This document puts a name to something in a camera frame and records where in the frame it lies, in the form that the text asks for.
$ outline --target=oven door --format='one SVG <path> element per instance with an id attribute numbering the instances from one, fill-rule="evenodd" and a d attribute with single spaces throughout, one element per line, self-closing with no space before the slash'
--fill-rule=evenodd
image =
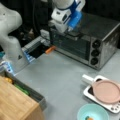
<path id="1" fill-rule="evenodd" d="M 89 64 L 90 36 L 79 34 L 60 34 L 52 30 L 51 41 L 57 51 L 85 64 Z"/>

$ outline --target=wooden cutting board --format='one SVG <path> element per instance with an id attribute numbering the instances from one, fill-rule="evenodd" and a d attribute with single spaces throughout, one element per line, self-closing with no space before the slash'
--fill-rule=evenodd
<path id="1" fill-rule="evenodd" d="M 0 76 L 0 120 L 44 120 L 39 104 Z"/>

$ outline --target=toaster oven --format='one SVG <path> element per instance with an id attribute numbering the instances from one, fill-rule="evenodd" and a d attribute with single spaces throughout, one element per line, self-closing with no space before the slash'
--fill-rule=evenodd
<path id="1" fill-rule="evenodd" d="M 100 69 L 117 50 L 120 23 L 83 13 L 71 32 L 59 33 L 50 27 L 51 43 L 56 50 L 94 69 Z"/>

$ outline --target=oven window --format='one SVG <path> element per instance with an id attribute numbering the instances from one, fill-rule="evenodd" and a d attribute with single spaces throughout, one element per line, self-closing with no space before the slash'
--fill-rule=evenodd
<path id="1" fill-rule="evenodd" d="M 58 48 L 61 48 L 85 60 L 89 60 L 90 40 L 88 41 L 82 38 L 79 38 L 78 40 L 73 40 L 55 33 L 52 36 L 52 39 L 53 44 Z"/>

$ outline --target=orange object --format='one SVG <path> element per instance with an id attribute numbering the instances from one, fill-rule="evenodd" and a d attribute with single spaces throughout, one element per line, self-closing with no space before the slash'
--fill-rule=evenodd
<path id="1" fill-rule="evenodd" d="M 47 49 L 46 51 L 45 51 L 45 53 L 46 54 L 49 54 L 49 53 L 51 53 L 53 50 L 55 50 L 56 49 L 56 47 L 55 46 L 52 46 L 52 47 L 50 47 L 49 49 Z"/>

